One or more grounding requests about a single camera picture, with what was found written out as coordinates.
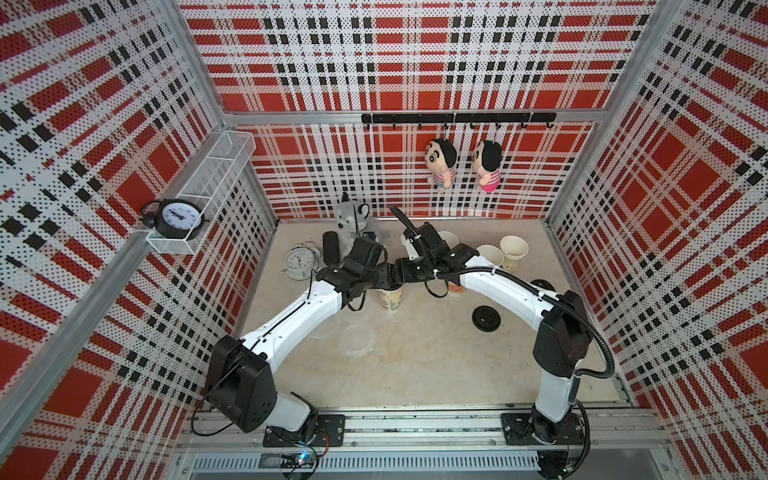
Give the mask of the paper milk tea cup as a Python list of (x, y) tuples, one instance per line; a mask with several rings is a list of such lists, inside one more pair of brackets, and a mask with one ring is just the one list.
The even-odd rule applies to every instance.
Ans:
[(379, 298), (381, 306), (386, 311), (395, 311), (397, 310), (401, 303), (402, 303), (402, 293), (403, 293), (403, 287), (399, 287), (397, 289), (380, 289), (379, 290)]

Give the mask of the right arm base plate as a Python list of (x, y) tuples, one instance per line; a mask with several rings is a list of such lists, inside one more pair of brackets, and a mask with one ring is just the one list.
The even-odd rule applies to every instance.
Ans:
[(581, 417), (573, 412), (559, 422), (536, 412), (505, 413), (501, 415), (501, 430), (508, 446), (572, 446), (583, 445), (586, 440)]

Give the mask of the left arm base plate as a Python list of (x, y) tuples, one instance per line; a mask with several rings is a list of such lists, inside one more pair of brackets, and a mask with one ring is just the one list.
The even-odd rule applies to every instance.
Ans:
[(266, 448), (309, 444), (315, 448), (340, 447), (343, 444), (347, 417), (343, 414), (311, 414), (297, 430), (269, 426), (262, 445)]

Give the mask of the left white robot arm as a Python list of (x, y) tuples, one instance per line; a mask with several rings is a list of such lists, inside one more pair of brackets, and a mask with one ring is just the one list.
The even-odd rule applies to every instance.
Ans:
[(310, 275), (308, 289), (272, 320), (240, 338), (225, 336), (214, 346), (204, 401), (247, 433), (265, 425), (291, 442), (316, 436), (317, 409), (296, 394), (280, 393), (274, 373), (316, 327), (373, 289), (406, 283), (409, 259), (389, 261), (387, 250), (366, 237), (350, 253)]

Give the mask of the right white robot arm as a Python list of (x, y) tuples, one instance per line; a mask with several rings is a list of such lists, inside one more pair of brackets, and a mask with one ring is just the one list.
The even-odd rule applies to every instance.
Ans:
[(398, 207), (390, 211), (405, 226), (405, 240), (417, 253), (412, 266), (406, 260), (396, 263), (399, 281), (442, 280), (463, 286), (498, 303), (536, 332), (532, 355), (541, 378), (530, 431), (542, 444), (557, 443), (577, 403), (581, 379), (610, 379), (616, 370), (610, 347), (587, 319), (581, 297), (526, 282), (463, 243), (450, 248), (431, 224), (417, 227)]

